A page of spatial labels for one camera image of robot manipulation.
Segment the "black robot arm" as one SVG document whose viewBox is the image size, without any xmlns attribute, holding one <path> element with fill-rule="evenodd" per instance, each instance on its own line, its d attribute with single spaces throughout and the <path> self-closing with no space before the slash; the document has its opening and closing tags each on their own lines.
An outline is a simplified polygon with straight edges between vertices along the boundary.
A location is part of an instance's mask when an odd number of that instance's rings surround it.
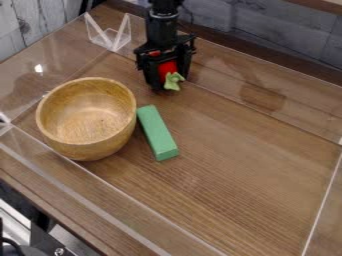
<svg viewBox="0 0 342 256">
<path fill-rule="evenodd" d="M 146 43 L 135 50 L 136 68 L 155 91 L 180 90 L 186 81 L 197 35 L 178 33 L 179 7 L 184 0 L 148 0 Z"/>
</svg>

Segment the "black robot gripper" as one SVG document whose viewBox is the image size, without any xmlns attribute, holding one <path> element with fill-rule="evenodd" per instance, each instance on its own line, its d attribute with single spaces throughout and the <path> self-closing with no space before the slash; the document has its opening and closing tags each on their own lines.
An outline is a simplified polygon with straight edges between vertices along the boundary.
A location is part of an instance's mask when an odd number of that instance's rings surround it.
<svg viewBox="0 0 342 256">
<path fill-rule="evenodd" d="M 171 46 L 156 46 L 146 42 L 134 50 L 136 67 L 143 72 L 146 82 L 154 90 L 162 89 L 158 63 L 175 60 L 178 73 L 184 78 L 188 77 L 193 55 L 197 52 L 195 39 L 195 34 L 178 35 L 176 42 Z"/>
</svg>

